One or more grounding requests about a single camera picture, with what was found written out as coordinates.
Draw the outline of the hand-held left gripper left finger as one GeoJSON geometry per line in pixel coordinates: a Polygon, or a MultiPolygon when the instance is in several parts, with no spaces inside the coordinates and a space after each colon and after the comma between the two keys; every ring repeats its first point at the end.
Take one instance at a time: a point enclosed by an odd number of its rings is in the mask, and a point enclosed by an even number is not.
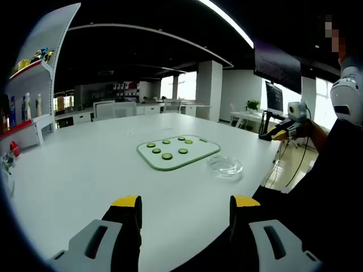
{"type": "Polygon", "coordinates": [[[138,271],[142,198],[128,195],[114,201],[101,220],[95,219],[47,260],[53,271],[138,271]]]}

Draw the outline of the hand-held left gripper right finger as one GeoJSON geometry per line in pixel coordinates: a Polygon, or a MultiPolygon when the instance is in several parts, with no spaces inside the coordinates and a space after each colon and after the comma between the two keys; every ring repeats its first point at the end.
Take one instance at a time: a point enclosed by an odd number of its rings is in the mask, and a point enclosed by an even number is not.
{"type": "Polygon", "coordinates": [[[230,197],[229,253],[238,271],[322,271],[300,238],[251,197],[230,197]]]}

